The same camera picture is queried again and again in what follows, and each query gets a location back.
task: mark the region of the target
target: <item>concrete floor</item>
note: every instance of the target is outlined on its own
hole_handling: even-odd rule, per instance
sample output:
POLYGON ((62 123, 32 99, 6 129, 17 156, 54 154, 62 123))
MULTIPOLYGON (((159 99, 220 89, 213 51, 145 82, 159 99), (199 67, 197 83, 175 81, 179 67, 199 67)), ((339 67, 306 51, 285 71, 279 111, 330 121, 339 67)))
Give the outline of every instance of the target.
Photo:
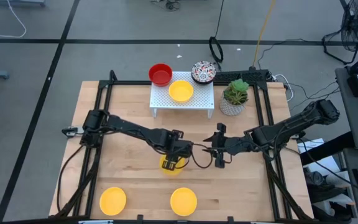
MULTIPOLYGON (((27 26, 26 39, 59 39, 72 4, 73 0, 47 0, 43 9, 14 10, 27 26)), ((225 1, 218 39, 257 40, 269 4, 268 0, 225 1)), ((167 12, 147 0, 81 0, 68 38, 208 39, 215 32, 220 5, 219 0, 188 0, 181 1, 179 11, 167 12)), ((339 0, 315 0, 312 4, 279 0, 264 40, 320 40, 338 30, 341 19, 339 0)), ((0 6, 0 34, 21 32, 8 8, 0 6)), ((260 47, 259 57, 268 47, 260 47)), ((11 74, 10 79, 0 80, 0 201, 56 48, 57 44, 0 44, 0 69, 11 74)), ((329 49, 343 58, 352 56, 342 47, 329 49)), ((254 45, 223 45, 223 50, 223 71, 251 66, 254 45)), ((147 80, 147 71, 155 63, 186 71, 200 60, 213 61, 206 44, 65 44, 4 221, 47 217, 66 144, 60 130, 71 123, 82 81, 107 78, 110 69, 121 80, 147 80)), ((304 86, 309 95, 333 82, 334 69, 343 66, 323 54, 321 46, 287 45, 266 52, 261 64, 274 75, 281 73, 289 82, 304 86)), ((301 89, 293 88, 290 108, 305 99, 301 89)), ((341 111, 340 120, 330 126, 313 126, 307 130, 309 138, 327 141, 349 130, 340 94, 329 99, 341 111)), ((291 113, 298 113, 306 104, 291 113)))

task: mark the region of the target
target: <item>wooden tabletop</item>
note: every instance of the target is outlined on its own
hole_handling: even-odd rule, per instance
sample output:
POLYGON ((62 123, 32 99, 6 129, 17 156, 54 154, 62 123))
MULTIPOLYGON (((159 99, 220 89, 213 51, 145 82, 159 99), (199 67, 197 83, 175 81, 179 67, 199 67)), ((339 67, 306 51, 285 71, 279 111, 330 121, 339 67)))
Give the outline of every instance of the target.
MULTIPOLYGON (((97 86, 98 82, 82 83, 72 125, 82 126, 88 111, 93 109, 97 86)), ((109 112, 148 128, 181 130, 185 133, 184 139, 196 143, 205 143, 202 140, 213 134, 219 122, 227 126, 226 136, 242 136, 243 131, 258 126, 253 89, 249 89, 246 108, 238 116, 221 113, 219 101, 223 90, 224 86, 214 86, 216 109, 211 119, 202 110, 158 110, 157 117, 153 118, 149 109, 148 85, 113 86, 109 112)), ((290 112, 282 83, 268 83, 268 92, 275 123, 288 118, 290 112)), ((261 91, 260 98, 266 123, 267 115, 261 91)), ((79 141, 79 137, 68 140, 63 162, 79 148, 79 141)), ((296 143, 290 141, 288 147, 296 149, 296 143)), ((60 206, 68 201, 78 186, 84 151, 83 149, 70 161, 63 173, 60 206)), ((208 153, 197 146, 193 148, 193 153, 202 166, 208 164, 208 153)), ((287 150, 282 150, 281 156, 288 191, 305 213, 312 217, 299 156, 287 150)), ((208 169, 200 169, 190 161, 174 177, 163 174, 159 168, 159 160, 160 155, 143 141, 123 134, 105 136, 91 218, 134 220, 138 214, 143 214, 146 220, 222 221, 227 220, 228 216, 233 216, 235 221, 274 220, 262 153, 240 153, 224 169, 216 168, 213 164, 208 169), (99 207, 100 195, 110 187, 122 188, 127 196, 125 209, 113 217, 106 216, 99 207), (171 194, 180 187, 190 188, 198 199, 196 211, 189 217, 179 217, 170 208, 171 194)), ((278 190, 277 192, 280 216, 284 217, 282 196, 278 190)), ((84 214, 87 196, 86 189, 80 214, 84 214)), ((56 193, 50 208, 50 214, 55 213, 56 193)))

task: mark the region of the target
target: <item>white cable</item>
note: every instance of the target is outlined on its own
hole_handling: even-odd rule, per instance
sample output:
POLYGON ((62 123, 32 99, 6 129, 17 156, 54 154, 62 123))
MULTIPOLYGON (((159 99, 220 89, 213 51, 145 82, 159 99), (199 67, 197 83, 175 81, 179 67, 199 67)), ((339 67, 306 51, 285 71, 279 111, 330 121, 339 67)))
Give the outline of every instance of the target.
POLYGON ((293 91, 292 91, 291 85, 290 85, 290 83, 288 82, 287 78, 285 78, 285 76, 282 75, 282 74, 277 74, 277 75, 273 75, 274 80, 277 79, 277 78, 276 78, 277 76, 283 77, 283 78, 285 79, 285 81, 287 82, 287 85, 288 85, 288 87, 289 87, 289 89, 290 89, 290 91, 291 91, 291 97, 287 100, 287 102, 290 101, 290 100, 292 100, 292 98, 293 98, 293 91))
POLYGON ((6 0, 7 1, 7 4, 9 5, 9 9, 11 10, 12 14, 16 17, 17 21, 20 22, 20 24, 22 25, 23 29, 24 29, 24 32, 22 35, 20 36, 12 36, 12 35, 0 35, 0 37, 11 37, 11 38, 22 38, 25 33, 27 33, 27 29, 25 28, 25 25, 22 23, 22 21, 18 18, 18 16, 16 15, 16 13, 13 11, 13 8, 11 6, 11 3, 9 2, 10 0, 6 0))

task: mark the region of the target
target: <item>red bowl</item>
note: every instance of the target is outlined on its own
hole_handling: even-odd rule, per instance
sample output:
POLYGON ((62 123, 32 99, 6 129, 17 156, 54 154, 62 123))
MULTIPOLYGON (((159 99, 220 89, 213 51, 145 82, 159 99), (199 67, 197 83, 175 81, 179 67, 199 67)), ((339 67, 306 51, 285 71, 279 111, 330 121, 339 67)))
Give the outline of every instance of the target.
POLYGON ((156 86, 166 86, 172 79, 172 69, 164 63, 155 64, 149 70, 149 78, 156 86))

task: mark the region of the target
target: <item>yellow bowl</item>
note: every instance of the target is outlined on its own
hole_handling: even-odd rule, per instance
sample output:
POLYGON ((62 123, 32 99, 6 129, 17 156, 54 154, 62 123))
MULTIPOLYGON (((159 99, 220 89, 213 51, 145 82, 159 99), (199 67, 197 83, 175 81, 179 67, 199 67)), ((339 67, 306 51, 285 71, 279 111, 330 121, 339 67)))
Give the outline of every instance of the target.
POLYGON ((193 96, 193 87, 188 81, 178 80, 169 86, 169 95, 176 102, 185 103, 193 96))
POLYGON ((119 187, 110 187, 100 196, 100 209, 106 215, 118 215, 125 207, 127 197, 119 187))
MULTIPOLYGON (((160 158, 160 168, 162 169, 162 172, 167 175, 178 175, 182 169, 174 169, 174 170, 167 170, 162 168, 162 164, 166 158, 166 155, 162 155, 160 158)), ((183 167, 185 165, 185 158, 179 159, 175 167, 183 167)))
POLYGON ((176 189, 171 196, 171 208, 180 216, 191 215, 197 207, 196 194, 187 187, 176 189))

